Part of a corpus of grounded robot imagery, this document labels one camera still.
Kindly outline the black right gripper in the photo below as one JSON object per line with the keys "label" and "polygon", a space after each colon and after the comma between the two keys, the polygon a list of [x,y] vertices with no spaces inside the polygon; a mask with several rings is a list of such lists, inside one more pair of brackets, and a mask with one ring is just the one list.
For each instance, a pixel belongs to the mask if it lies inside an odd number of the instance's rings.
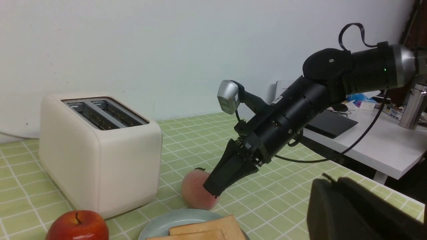
{"label": "black right gripper", "polygon": [[253,117],[238,121],[236,140],[229,140],[218,164],[203,187],[213,197],[240,179],[257,173],[258,167],[271,162],[290,140],[294,129],[285,117]]}

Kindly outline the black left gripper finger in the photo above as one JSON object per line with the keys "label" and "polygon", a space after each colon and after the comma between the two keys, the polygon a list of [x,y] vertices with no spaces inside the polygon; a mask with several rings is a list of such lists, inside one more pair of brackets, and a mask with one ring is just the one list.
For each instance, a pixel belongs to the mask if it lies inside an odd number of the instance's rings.
{"label": "black left gripper finger", "polygon": [[426,224],[347,177],[327,174],[311,185],[311,240],[425,240]]}

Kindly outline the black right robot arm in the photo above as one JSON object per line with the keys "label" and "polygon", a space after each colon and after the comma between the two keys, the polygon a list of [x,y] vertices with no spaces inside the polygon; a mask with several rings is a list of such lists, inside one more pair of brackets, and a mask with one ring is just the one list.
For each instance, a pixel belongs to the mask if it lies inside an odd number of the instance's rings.
{"label": "black right robot arm", "polygon": [[[221,109],[234,114],[244,103],[255,115],[235,126],[239,138],[229,140],[204,188],[218,197],[270,163],[316,115],[351,94],[404,86],[420,73],[416,64],[412,51],[386,42],[357,53],[327,48],[307,58],[303,75],[270,104],[238,82],[222,81],[218,90]],[[426,223],[350,178],[334,180],[326,174],[312,182],[307,225],[311,240],[426,239]]]}

